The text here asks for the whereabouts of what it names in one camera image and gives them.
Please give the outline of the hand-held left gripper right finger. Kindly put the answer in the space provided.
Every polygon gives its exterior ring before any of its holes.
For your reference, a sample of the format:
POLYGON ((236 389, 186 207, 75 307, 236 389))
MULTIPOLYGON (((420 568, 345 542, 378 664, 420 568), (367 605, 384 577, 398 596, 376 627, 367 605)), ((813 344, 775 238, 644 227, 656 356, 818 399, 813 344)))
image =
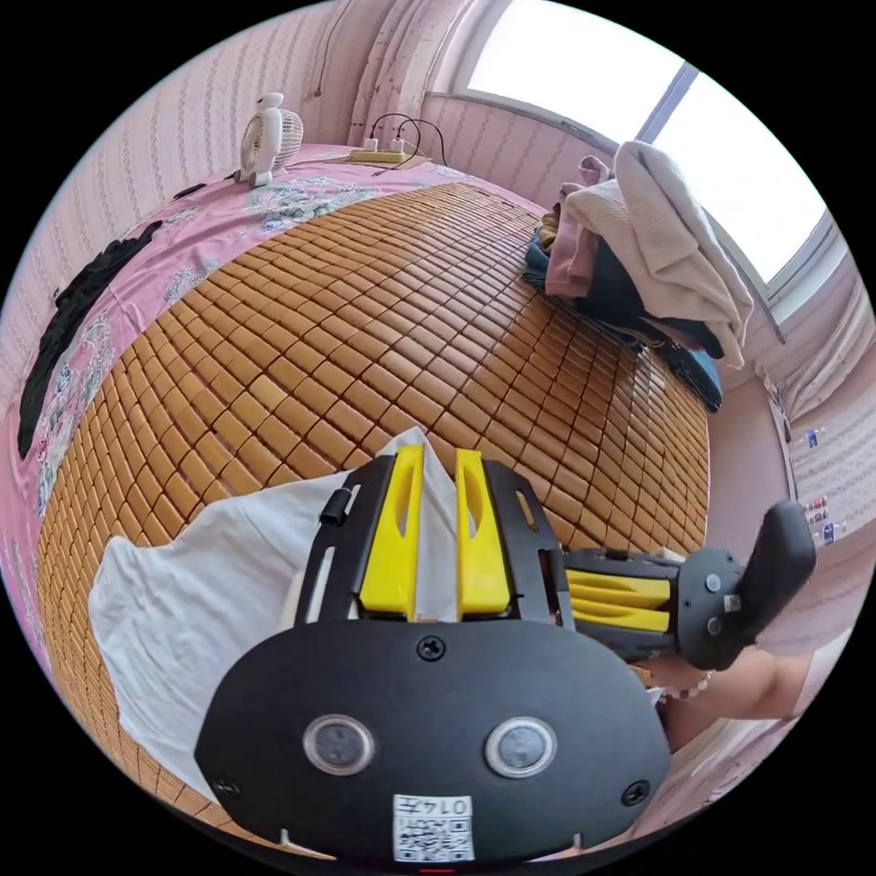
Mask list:
POLYGON ((511 589, 480 453, 456 450, 455 486, 457 619, 499 616, 508 609, 511 589))

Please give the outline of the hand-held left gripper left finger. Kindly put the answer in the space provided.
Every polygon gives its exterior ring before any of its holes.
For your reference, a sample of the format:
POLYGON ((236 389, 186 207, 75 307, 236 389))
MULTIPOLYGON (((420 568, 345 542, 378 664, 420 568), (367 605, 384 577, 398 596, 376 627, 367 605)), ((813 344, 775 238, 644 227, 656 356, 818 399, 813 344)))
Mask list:
POLYGON ((401 447, 393 458, 360 586, 371 614, 413 621, 419 568, 424 446, 401 447))

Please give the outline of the person's right hand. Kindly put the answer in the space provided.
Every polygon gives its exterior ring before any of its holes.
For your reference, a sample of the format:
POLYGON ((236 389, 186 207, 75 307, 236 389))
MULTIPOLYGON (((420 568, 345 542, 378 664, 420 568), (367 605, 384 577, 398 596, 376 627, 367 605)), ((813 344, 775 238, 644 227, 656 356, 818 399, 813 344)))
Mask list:
POLYGON ((651 688, 663 691, 669 698, 690 700, 700 695, 714 675, 713 671, 698 669, 678 656, 663 656, 631 667, 651 688))

